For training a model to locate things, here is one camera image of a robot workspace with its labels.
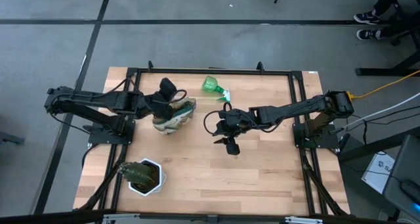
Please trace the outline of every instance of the green bottle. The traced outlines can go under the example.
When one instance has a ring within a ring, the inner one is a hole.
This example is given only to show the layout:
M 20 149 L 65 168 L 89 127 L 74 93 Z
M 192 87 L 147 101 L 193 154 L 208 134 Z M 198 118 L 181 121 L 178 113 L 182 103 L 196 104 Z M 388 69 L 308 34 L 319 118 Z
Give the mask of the green bottle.
M 218 92 L 224 95 L 223 98 L 219 98 L 218 100 L 230 102 L 230 92 L 229 90 L 225 90 L 222 87 L 217 85 L 217 80 L 211 76 L 207 76 L 204 80 L 203 86 L 201 87 L 202 90 L 207 92 Z

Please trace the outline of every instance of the person's feet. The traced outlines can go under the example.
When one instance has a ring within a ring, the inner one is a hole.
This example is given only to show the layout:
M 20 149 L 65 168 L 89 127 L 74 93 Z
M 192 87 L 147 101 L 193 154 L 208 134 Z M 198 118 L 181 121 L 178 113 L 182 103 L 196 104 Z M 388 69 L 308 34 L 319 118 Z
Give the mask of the person's feet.
M 355 14 L 353 19 L 362 24 L 377 24 L 379 22 L 379 17 L 372 14 L 371 11 L 363 14 Z
M 380 40 L 382 38 L 381 30 L 359 30 L 356 36 L 360 40 Z

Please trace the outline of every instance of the shoe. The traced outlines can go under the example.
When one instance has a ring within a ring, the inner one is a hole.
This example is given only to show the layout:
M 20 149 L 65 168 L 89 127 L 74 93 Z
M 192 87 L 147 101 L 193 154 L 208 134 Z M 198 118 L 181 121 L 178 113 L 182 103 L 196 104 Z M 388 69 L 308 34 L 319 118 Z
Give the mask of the shoe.
M 378 24 L 379 17 L 372 14 L 371 11 L 363 13 L 363 14 L 355 14 L 353 19 L 362 24 Z
M 153 126 L 162 135 L 169 135 L 177 131 L 192 119 L 194 109 L 196 109 L 196 100 L 186 97 L 179 102 L 171 103 L 171 106 L 174 114 L 170 120 L 163 118 L 153 118 L 152 120 Z
M 359 40 L 380 40 L 382 38 L 380 30 L 358 30 L 356 36 Z

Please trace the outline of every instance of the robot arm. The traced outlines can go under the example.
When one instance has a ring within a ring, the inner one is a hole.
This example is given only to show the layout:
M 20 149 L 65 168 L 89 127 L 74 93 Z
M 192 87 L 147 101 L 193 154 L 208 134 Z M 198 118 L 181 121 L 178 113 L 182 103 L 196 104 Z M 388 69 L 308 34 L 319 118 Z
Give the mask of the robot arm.
M 224 110 L 218 111 L 221 121 L 217 123 L 217 130 L 213 136 L 223 135 L 224 138 L 215 143 L 226 145 L 228 154 L 238 155 L 239 146 L 235 143 L 235 137 L 246 133 L 251 129 L 259 129 L 265 133 L 275 130 L 284 119 L 320 112 L 315 118 L 296 125 L 299 129 L 294 131 L 295 139 L 316 140 L 319 139 L 325 127 L 336 118 L 347 118 L 353 112 L 351 101 L 346 92 L 332 91 L 324 95 L 318 95 L 306 101 L 288 104 L 285 106 L 258 106 L 249 108 L 248 112 L 232 109 L 230 104 L 224 105 Z
M 162 79 L 160 90 L 151 95 L 143 95 L 139 90 L 126 92 L 115 89 L 107 93 L 75 91 L 69 87 L 49 89 L 44 107 L 51 115 L 71 113 L 94 122 L 93 126 L 83 126 L 91 134 L 90 143 L 129 144 L 135 122 L 129 121 L 128 116 L 142 119 L 153 114 L 169 120 L 173 115 L 169 105 L 172 98 L 179 91 L 185 93 L 183 97 L 186 96 L 185 90 L 177 90 L 167 78 Z M 91 106 L 107 108 L 116 115 L 108 116 Z

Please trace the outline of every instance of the white hexagonal pot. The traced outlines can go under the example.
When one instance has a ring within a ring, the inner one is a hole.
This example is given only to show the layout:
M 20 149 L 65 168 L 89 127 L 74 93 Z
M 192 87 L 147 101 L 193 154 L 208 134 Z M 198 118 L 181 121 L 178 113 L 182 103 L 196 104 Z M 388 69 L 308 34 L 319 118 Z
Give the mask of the white hexagonal pot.
M 136 189 L 136 187 L 134 185 L 131 185 L 131 182 L 129 182 L 129 188 L 132 191 L 134 191 L 136 193 L 139 193 L 143 196 L 148 196 L 149 194 L 159 192 L 162 189 L 162 186 L 166 181 L 166 174 L 165 174 L 165 172 L 163 172 L 162 166 L 159 163 L 154 162 L 154 161 L 152 161 L 150 159 L 147 159 L 147 158 L 140 161 L 141 164 L 144 163 L 144 162 L 149 162 L 149 163 L 151 163 L 151 164 L 153 164 L 153 165 L 155 165 L 159 168 L 159 184 L 156 185 L 156 187 L 154 187 L 151 191 L 149 191 L 147 193 L 143 193 L 143 192 L 139 191 L 138 189 Z

